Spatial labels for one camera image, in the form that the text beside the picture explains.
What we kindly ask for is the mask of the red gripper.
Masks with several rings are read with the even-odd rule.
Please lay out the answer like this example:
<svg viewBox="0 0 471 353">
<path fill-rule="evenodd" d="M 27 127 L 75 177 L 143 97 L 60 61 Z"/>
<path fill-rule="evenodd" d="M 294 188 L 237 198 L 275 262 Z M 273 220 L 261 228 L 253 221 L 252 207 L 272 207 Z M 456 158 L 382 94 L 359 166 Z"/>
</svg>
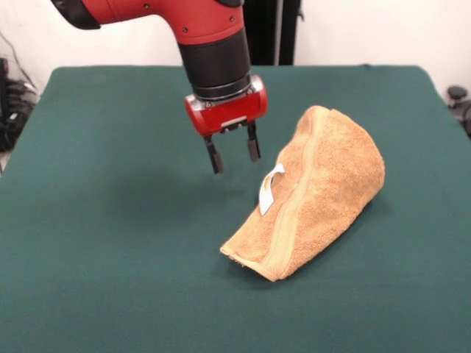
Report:
<svg viewBox="0 0 471 353">
<path fill-rule="evenodd" d="M 252 123 L 266 114 L 268 99 L 266 87 L 258 75 L 252 75 L 247 89 L 238 96 L 208 101 L 191 94 L 185 97 L 185 110 L 195 130 L 204 137 L 214 174 L 224 173 L 222 157 L 217 151 L 211 135 L 225 132 L 233 127 L 247 125 L 247 147 L 251 161 L 261 158 L 256 125 Z"/>
</svg>

